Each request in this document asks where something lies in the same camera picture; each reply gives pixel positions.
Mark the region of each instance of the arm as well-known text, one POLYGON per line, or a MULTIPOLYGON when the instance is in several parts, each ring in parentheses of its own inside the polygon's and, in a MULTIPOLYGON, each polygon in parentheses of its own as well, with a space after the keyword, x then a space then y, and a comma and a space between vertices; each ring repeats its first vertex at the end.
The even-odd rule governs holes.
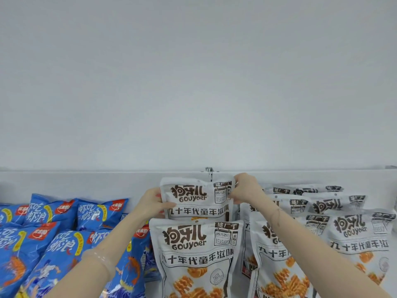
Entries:
POLYGON ((390 297, 319 236, 282 211, 262 191, 255 177, 239 174, 236 181, 238 186, 231 197, 260 211, 322 298, 390 297))
MULTIPOLYGON (((160 195, 159 188, 146 191, 135 209, 96 246, 95 249, 101 250, 114 266, 119 262, 136 230, 146 220, 163 209, 175 207, 175 203, 161 203, 161 198, 156 195, 160 195)), ((109 279, 109 272, 100 261, 85 257, 54 286, 46 298, 97 298, 109 279)))

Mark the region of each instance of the red logo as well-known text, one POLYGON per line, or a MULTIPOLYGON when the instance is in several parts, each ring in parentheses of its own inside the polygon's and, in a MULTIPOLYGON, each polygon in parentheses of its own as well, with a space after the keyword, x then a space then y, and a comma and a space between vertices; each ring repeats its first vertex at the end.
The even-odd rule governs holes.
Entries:
POLYGON ((29 209, 29 205, 21 205, 18 207, 18 209, 15 211, 15 215, 26 215, 27 210, 29 209))
POLYGON ((113 204, 112 204, 112 206, 109 207, 109 210, 119 212, 123 209, 125 202, 126 202, 126 200, 113 201, 113 204))
POLYGON ((55 209, 55 214, 62 214, 69 210, 69 208, 73 205, 74 200, 70 202, 63 202, 57 209, 55 209))
POLYGON ((28 238, 31 240, 43 240, 55 225, 56 222, 41 224, 36 230, 29 234, 28 238))
POLYGON ((144 225, 141 229, 138 229, 134 234, 134 237, 145 238, 149 234, 149 225, 144 225))
POLYGON ((94 238, 95 231, 92 231, 90 236, 88 237, 87 244, 92 244, 92 239, 94 238))

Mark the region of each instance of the bracelet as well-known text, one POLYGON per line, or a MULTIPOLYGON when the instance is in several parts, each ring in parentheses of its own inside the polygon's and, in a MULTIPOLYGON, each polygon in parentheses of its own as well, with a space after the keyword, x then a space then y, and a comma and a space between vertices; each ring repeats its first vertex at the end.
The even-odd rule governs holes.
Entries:
POLYGON ((107 269, 107 271, 109 273, 109 281, 112 281, 112 279, 116 275, 116 267, 114 265, 112 265, 112 263, 109 261, 109 259, 106 256, 104 256, 101 253, 101 251, 94 250, 94 249, 85 250, 83 255, 81 256, 81 259, 86 258, 86 257, 92 257, 92 258, 98 260, 99 262, 101 262, 102 265, 105 266, 105 268, 107 269))
POLYGON ((280 211, 281 211, 281 208, 279 208, 279 209, 277 209, 277 210, 275 210, 272 214, 271 214, 271 216, 270 216, 270 224, 273 226, 273 215, 276 213, 276 212, 278 212, 278 221, 277 221, 277 226, 278 227, 280 227, 280 211))

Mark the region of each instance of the white wall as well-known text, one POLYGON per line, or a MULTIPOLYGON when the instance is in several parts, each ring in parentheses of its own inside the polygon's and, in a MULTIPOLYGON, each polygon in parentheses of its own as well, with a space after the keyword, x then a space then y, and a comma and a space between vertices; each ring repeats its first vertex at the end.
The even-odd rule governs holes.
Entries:
POLYGON ((397 0, 0 0, 0 166, 397 163, 397 0))

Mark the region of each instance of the hand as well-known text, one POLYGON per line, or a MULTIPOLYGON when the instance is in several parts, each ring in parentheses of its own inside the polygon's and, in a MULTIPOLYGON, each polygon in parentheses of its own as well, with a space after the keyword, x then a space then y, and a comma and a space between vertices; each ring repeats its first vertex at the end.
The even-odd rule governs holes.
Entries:
POLYGON ((236 188, 232 190, 230 197, 234 199, 235 204, 246 202, 249 204, 255 204, 261 195, 264 195, 261 185, 253 175, 242 173, 235 175, 234 178, 238 182, 236 188))
POLYGON ((173 202, 162 203, 160 188, 156 187, 146 190, 132 213, 139 215, 145 221, 158 215, 160 211, 174 208, 175 206, 176 204, 173 202))

